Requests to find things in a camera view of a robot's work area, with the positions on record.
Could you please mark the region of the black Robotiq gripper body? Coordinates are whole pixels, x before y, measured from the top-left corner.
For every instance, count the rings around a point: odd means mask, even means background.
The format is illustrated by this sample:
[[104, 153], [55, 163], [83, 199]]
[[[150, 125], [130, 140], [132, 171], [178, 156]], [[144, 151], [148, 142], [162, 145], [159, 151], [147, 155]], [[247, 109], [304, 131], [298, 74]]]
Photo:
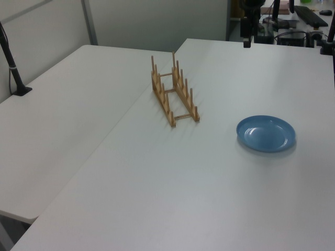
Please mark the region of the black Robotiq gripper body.
[[244, 18], [259, 20], [261, 16], [260, 8], [263, 6], [262, 0], [242, 0]]

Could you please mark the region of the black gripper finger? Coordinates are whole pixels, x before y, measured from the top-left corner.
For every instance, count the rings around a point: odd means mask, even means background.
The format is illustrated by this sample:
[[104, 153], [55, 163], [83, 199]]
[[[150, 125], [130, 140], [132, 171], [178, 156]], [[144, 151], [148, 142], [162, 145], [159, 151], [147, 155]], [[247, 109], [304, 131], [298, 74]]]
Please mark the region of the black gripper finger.
[[255, 40], [258, 36], [258, 26], [259, 26], [259, 19], [258, 18], [251, 18], [251, 35], [250, 40]]
[[251, 47], [251, 22], [248, 17], [240, 19], [240, 37], [243, 38], [243, 47]]

